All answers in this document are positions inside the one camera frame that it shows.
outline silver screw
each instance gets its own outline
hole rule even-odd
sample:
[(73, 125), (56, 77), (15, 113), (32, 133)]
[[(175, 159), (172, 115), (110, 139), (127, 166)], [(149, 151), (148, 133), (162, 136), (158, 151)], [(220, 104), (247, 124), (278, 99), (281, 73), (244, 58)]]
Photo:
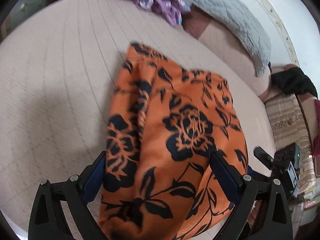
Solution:
[(40, 184), (41, 185), (44, 185), (44, 184), (46, 184), (47, 183), (47, 180), (46, 179), (41, 179), (41, 181), (40, 181)]
[(279, 179), (274, 179), (273, 182), (274, 182), (274, 184), (276, 184), (276, 185), (280, 185), (280, 184), (281, 184), (281, 182), (279, 181)]
[(243, 175), (243, 179), (246, 180), (246, 181), (250, 181), (251, 180), (251, 176), (245, 174), (245, 175)]
[(71, 181), (77, 181), (78, 178), (79, 178), (78, 175), (72, 175), (72, 176), (70, 177), (70, 180), (71, 180)]

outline folded orange cloth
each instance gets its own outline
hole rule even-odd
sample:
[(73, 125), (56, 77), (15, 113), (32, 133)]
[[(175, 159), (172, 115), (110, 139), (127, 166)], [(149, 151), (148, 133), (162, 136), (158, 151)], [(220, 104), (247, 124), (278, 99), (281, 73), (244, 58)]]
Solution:
[(208, 159), (248, 166), (227, 80), (131, 44), (109, 115), (98, 222), (109, 239), (189, 239), (230, 213)]

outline floral border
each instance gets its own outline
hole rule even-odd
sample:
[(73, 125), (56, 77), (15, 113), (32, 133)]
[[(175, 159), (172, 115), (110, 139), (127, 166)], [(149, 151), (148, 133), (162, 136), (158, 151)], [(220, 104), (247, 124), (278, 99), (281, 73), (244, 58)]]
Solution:
[(268, 14), (269, 18), (271, 19), (274, 26), (278, 30), (287, 48), (287, 51), (289, 53), (292, 63), (300, 67), (297, 54), (294, 50), (290, 36), (288, 35), (288, 32), (284, 27), (284, 24), (282, 23), (279, 15), (276, 13), (275, 9), (273, 8), (273, 6), (270, 4), (268, 0), (256, 0), (256, 1), (264, 8), (265, 12)]

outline pink fabric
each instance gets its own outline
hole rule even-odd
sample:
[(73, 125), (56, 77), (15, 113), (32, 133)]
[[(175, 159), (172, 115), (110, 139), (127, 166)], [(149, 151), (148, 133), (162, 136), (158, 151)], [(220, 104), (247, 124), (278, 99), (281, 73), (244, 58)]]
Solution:
[[(315, 99), (316, 104), (316, 112), (318, 116), (318, 127), (320, 127), (320, 100)], [(320, 156), (320, 134), (316, 136), (316, 138), (313, 140), (313, 157)]]

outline gray cloth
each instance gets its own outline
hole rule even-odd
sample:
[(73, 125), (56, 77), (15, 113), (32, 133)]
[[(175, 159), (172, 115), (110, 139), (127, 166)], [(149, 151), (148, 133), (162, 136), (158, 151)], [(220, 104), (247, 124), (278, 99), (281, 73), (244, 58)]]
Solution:
[(264, 74), (271, 56), (270, 38), (247, 6), (240, 0), (184, 0), (222, 22), (237, 36), (252, 57), (257, 76)]

